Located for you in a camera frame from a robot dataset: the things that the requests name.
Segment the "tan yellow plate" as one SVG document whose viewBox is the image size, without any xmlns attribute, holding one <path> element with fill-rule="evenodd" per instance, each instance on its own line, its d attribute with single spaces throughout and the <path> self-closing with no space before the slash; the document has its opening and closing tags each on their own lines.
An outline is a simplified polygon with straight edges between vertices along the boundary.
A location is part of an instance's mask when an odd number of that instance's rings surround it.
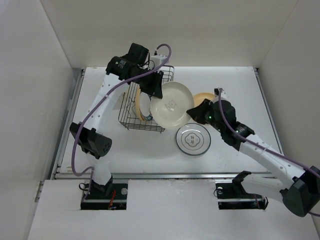
<svg viewBox="0 0 320 240">
<path fill-rule="evenodd" d="M 199 106 L 205 99 L 212 101 L 215 99 L 215 94 L 211 92 L 201 92 L 193 96 L 194 107 Z"/>
<path fill-rule="evenodd" d="M 136 94 L 135 94 L 135 113 L 136 113 L 136 116 L 141 121 L 145 121 L 144 117 L 141 114 L 141 110 L 140 110 L 140 94 L 141 94 L 141 90 L 139 87 L 137 87 Z"/>
</svg>

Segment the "white plate green line rim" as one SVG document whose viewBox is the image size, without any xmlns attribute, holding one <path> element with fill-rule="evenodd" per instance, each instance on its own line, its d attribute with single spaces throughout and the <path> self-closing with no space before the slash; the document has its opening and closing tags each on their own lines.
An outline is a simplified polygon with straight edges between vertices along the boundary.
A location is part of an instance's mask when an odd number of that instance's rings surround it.
<svg viewBox="0 0 320 240">
<path fill-rule="evenodd" d="M 177 130 L 175 142 L 179 150 L 185 155 L 200 157 L 211 147 L 212 138 L 203 125 L 188 123 Z"/>
</svg>

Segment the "cream white plate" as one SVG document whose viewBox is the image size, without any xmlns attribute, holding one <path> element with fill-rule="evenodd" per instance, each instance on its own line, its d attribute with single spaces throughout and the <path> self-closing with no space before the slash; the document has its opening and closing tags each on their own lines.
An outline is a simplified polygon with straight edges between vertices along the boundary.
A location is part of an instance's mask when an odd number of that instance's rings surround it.
<svg viewBox="0 0 320 240">
<path fill-rule="evenodd" d="M 164 129 L 175 130 L 187 124 L 191 117 L 187 111 L 194 108 L 191 91 L 182 83 L 166 82 L 162 85 L 162 98 L 152 98 L 151 115 Z"/>
</svg>

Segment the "white plate dark green band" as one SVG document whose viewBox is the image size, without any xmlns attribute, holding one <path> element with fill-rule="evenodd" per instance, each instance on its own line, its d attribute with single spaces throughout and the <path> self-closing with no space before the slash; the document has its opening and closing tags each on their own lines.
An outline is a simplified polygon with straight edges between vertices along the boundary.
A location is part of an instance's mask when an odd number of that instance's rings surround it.
<svg viewBox="0 0 320 240">
<path fill-rule="evenodd" d="M 140 93 L 140 112 L 145 121 L 151 121 L 153 119 L 151 113 L 151 98 L 144 92 Z"/>
</svg>

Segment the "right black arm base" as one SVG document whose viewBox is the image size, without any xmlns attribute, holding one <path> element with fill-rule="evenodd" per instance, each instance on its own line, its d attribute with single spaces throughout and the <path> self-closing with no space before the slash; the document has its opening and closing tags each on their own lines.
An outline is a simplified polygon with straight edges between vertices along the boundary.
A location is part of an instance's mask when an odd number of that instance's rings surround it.
<svg viewBox="0 0 320 240">
<path fill-rule="evenodd" d="M 219 210 L 266 210 L 269 200 L 259 194 L 237 192 L 232 182 L 216 182 L 213 191 Z"/>
</svg>

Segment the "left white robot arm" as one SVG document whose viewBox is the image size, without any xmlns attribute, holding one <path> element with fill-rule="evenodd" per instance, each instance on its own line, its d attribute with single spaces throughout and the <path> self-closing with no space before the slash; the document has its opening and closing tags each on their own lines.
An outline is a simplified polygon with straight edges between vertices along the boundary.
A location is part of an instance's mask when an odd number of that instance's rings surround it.
<svg viewBox="0 0 320 240">
<path fill-rule="evenodd" d="M 107 198 L 112 192 L 112 174 L 106 154 L 112 146 L 112 140 L 103 134 L 115 104 L 131 83 L 139 86 L 142 93 L 149 97 L 163 97 L 163 71 L 161 68 L 169 61 L 172 49 L 168 44 L 160 44 L 168 49 L 167 55 L 153 54 L 137 43 L 132 43 L 123 56 L 114 56 L 106 66 L 105 76 L 86 117 L 79 123 L 71 123 L 69 131 L 74 138 L 71 152 L 71 169 L 75 176 L 81 177 L 90 171 L 87 192 L 94 190 L 100 198 Z M 76 149 L 94 158 L 91 166 L 83 171 L 76 170 Z"/>
</svg>

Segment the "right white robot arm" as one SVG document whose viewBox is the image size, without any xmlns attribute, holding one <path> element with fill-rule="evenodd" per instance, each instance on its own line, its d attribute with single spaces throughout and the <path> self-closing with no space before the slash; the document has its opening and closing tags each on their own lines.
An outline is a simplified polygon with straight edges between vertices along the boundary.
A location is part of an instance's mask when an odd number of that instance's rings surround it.
<svg viewBox="0 0 320 240">
<path fill-rule="evenodd" d="M 298 217 L 305 217 L 320 200 L 320 170 L 290 160 L 266 144 L 247 125 L 237 121 L 236 110 L 227 100 L 205 99 L 186 112 L 194 121 L 209 124 L 222 140 L 238 152 L 252 158 L 275 178 L 266 179 L 242 171 L 232 180 L 237 197 L 258 194 L 277 200 Z"/>
</svg>

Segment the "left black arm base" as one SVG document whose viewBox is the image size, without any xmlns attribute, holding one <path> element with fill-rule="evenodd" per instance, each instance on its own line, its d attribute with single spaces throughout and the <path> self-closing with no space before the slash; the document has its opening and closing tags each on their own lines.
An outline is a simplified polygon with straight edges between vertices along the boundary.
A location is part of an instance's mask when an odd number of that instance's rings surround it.
<svg viewBox="0 0 320 240">
<path fill-rule="evenodd" d="M 114 182 L 108 186 L 106 193 L 91 187 L 86 197 L 89 183 L 80 183 L 79 188 L 82 190 L 81 210 L 118 211 L 127 209 L 128 182 Z"/>
</svg>

